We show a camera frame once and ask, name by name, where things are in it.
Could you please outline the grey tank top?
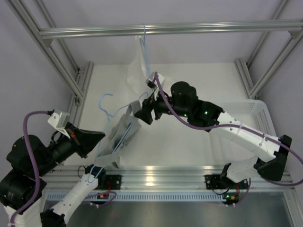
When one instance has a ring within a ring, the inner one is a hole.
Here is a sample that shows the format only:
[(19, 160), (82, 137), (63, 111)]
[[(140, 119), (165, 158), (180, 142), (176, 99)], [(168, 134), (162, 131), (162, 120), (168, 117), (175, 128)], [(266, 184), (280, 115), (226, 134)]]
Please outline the grey tank top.
[(125, 147), (131, 142), (134, 135), (140, 130), (141, 125), (134, 114), (140, 110), (138, 100), (124, 106), (126, 112), (121, 115), (119, 122), (114, 126), (110, 134), (106, 136), (106, 142), (99, 142), (97, 146), (95, 166), (120, 167), (120, 157)]

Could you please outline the light blue wire hanger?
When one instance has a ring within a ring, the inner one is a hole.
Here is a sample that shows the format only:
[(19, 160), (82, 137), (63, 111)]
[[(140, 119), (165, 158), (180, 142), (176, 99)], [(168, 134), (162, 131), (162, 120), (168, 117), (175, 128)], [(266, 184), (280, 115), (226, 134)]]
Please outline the light blue wire hanger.
[[(144, 92), (142, 95), (140, 95), (140, 97), (137, 99), (138, 101), (140, 101), (140, 99), (143, 97), (143, 96), (147, 96), (148, 93), (147, 92)], [(112, 94), (110, 93), (105, 93), (99, 100), (99, 108), (101, 111), (103, 111), (106, 116), (107, 116), (107, 125), (104, 127), (103, 129), (103, 132), (106, 132), (106, 130), (108, 129), (108, 127), (110, 126), (111, 124), (111, 120), (113, 118), (115, 118), (115, 116), (121, 111), (124, 109), (124, 106), (118, 108), (114, 113), (110, 113), (108, 112), (105, 108), (102, 107), (102, 101), (103, 99), (106, 97), (106, 96), (112, 96)], [(95, 164), (93, 165), (93, 167), (91, 168), (91, 170), (89, 171), (89, 175), (87, 177), (87, 180), (88, 180), (88, 183), (93, 183), (97, 177), (101, 176), (101, 171), (104, 170), (105, 168), (104, 167), (96, 167)]]

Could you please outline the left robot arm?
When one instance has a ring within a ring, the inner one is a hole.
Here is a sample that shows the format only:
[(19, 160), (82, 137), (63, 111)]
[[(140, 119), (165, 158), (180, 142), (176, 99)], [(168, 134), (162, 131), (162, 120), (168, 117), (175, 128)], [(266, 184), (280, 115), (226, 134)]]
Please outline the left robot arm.
[(79, 205), (89, 198), (94, 189), (102, 189), (107, 183), (105, 167), (118, 160), (124, 142), (139, 130), (140, 124), (134, 113), (136, 108), (129, 105), (127, 112), (110, 134), (106, 154), (99, 156), (96, 163), (86, 168), (64, 199), (47, 211), (41, 211), (43, 190), (46, 182), (43, 176), (59, 164), (77, 154), (86, 158), (93, 148), (105, 137), (104, 132), (88, 131), (75, 127), (69, 122), (69, 113), (60, 110), (47, 111), (48, 123), (59, 134), (45, 146), (41, 140), (28, 133), (28, 120), (23, 121), (24, 135), (12, 146), (7, 155), (12, 170), (0, 182), (0, 202), (8, 217), (10, 227), (64, 227)]

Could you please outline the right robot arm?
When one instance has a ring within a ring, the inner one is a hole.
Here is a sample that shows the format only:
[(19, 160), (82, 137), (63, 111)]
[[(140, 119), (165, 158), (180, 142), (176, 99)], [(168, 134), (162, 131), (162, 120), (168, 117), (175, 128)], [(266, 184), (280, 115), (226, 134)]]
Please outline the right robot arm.
[(173, 84), (170, 90), (171, 96), (163, 91), (153, 92), (135, 117), (148, 125), (163, 114), (174, 115), (179, 120), (185, 117), (188, 127), (212, 132), (253, 153), (249, 159), (224, 166), (220, 182), (226, 188), (258, 176), (276, 183), (281, 181), (292, 142), (290, 137), (268, 136), (241, 123), (223, 108), (200, 100), (196, 89), (184, 81)]

